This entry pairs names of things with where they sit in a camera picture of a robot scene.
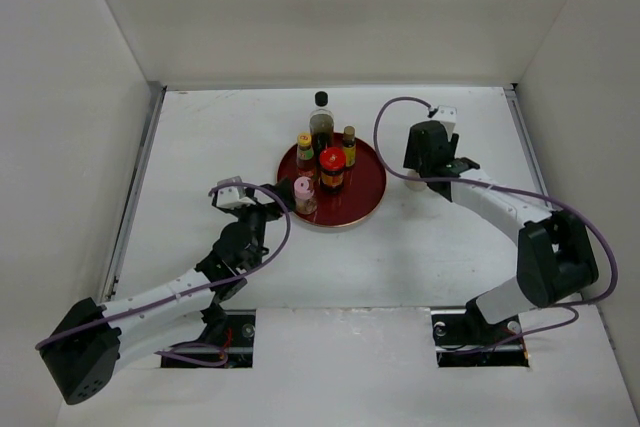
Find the pink lid spice shaker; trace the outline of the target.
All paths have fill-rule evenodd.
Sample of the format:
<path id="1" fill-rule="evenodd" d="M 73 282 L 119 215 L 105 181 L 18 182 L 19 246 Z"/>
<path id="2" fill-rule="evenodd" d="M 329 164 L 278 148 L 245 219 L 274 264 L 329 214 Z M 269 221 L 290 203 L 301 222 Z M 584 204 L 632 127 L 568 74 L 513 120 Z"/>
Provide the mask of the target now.
<path id="1" fill-rule="evenodd" d="M 311 215 L 317 210 L 313 180 L 306 176 L 298 177 L 294 184 L 296 212 L 300 215 Z"/>

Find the yellow cap sauce bottle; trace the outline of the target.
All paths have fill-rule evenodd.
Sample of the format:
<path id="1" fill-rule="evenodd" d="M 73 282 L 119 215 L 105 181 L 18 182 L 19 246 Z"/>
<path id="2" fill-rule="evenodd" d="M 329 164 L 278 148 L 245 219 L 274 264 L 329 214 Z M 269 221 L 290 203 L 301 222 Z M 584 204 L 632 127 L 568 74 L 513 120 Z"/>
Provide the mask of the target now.
<path id="1" fill-rule="evenodd" d="M 312 145 L 312 136 L 309 133 L 300 133 L 297 137 L 296 167 L 299 177 L 308 177 L 312 181 L 316 180 L 315 153 Z"/>

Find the grey lid pepper shaker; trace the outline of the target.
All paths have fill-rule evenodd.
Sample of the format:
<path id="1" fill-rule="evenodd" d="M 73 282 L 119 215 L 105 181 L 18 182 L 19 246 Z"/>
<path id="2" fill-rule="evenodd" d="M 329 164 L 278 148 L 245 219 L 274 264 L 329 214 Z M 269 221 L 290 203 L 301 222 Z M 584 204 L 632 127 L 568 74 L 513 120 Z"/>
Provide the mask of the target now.
<path id="1" fill-rule="evenodd" d="M 427 183 L 424 182 L 419 173 L 414 170 L 408 170 L 406 172 L 404 183 L 407 188 L 415 192 L 425 191 L 428 188 Z"/>

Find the red lid sauce jar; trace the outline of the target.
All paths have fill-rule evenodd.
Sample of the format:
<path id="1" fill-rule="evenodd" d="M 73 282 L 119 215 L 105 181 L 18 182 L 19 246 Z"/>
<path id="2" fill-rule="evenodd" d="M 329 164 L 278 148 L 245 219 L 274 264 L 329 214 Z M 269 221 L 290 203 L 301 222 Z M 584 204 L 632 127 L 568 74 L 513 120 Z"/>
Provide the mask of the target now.
<path id="1" fill-rule="evenodd" d="M 319 155 L 320 185 L 328 192 L 338 192 L 344 184 L 346 156 L 339 147 L 328 147 Z"/>

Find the tall dark soy bottle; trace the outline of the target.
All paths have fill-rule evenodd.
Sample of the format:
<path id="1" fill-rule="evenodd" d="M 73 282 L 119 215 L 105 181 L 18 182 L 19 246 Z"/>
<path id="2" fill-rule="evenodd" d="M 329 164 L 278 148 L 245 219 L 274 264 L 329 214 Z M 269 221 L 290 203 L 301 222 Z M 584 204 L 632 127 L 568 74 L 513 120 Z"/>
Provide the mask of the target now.
<path id="1" fill-rule="evenodd" d="M 312 147 L 316 155 L 333 144 L 334 117 L 328 109 L 329 96 L 325 91 L 318 91 L 314 95 L 315 109 L 309 118 L 309 130 L 312 137 Z"/>

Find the small yellow label bottle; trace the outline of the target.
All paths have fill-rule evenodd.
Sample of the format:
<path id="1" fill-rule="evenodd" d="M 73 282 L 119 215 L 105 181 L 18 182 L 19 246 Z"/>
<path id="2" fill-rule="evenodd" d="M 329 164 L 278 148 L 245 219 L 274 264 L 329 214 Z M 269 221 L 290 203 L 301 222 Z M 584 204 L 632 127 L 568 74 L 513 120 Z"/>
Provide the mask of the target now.
<path id="1" fill-rule="evenodd" d="M 356 162 L 356 132 L 351 125 L 346 126 L 343 130 L 342 150 L 345 155 L 345 167 L 350 169 Z"/>

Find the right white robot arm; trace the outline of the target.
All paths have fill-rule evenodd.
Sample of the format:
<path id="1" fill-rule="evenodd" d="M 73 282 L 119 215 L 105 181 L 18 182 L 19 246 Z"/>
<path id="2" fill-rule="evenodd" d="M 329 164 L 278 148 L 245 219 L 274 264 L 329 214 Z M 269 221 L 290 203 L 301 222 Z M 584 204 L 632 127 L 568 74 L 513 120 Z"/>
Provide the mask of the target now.
<path id="1" fill-rule="evenodd" d="M 599 271 L 586 226 L 576 214 L 500 190 L 479 164 L 455 156 L 457 140 L 441 122 L 413 125 L 404 167 L 427 179 L 435 193 L 489 222 L 517 248 L 513 277 L 469 300 L 463 315 L 434 328 L 436 334 L 483 343 L 499 332 L 500 323 L 594 284 Z"/>

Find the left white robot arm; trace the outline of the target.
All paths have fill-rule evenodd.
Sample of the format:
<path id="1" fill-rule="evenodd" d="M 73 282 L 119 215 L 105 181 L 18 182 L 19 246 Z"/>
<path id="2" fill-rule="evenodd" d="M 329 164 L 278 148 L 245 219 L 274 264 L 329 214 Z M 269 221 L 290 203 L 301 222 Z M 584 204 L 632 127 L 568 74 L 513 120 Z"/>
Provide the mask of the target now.
<path id="1" fill-rule="evenodd" d="M 252 273 L 273 261 L 264 244 L 266 226 L 292 226 L 293 184 L 254 185 L 235 177 L 219 182 L 209 196 L 217 210 L 233 216 L 195 267 L 177 278 L 120 300 L 76 302 L 36 349 L 68 405 L 87 401 L 123 367 L 151 354 L 175 356 L 198 341 L 214 345 L 224 334 L 223 302 Z"/>

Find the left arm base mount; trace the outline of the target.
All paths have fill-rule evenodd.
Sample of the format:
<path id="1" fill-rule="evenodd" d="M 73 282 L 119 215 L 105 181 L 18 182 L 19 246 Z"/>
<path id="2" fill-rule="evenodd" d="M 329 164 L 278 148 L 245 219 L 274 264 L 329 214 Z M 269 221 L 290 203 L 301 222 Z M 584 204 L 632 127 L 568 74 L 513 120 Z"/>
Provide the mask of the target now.
<path id="1" fill-rule="evenodd" d="M 257 315 L 254 309 L 217 307 L 195 340 L 162 356 L 162 369 L 250 369 L 253 367 Z"/>

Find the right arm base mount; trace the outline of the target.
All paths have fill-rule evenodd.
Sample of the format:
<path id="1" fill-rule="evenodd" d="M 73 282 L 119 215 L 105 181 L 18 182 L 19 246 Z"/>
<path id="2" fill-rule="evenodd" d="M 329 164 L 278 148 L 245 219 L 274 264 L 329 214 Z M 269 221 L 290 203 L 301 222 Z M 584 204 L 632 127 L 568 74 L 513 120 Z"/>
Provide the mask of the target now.
<path id="1" fill-rule="evenodd" d="M 441 368 L 529 366 L 524 340 L 511 339 L 522 331 L 520 318 L 476 329 L 466 321 L 463 309 L 431 311 L 436 362 Z"/>

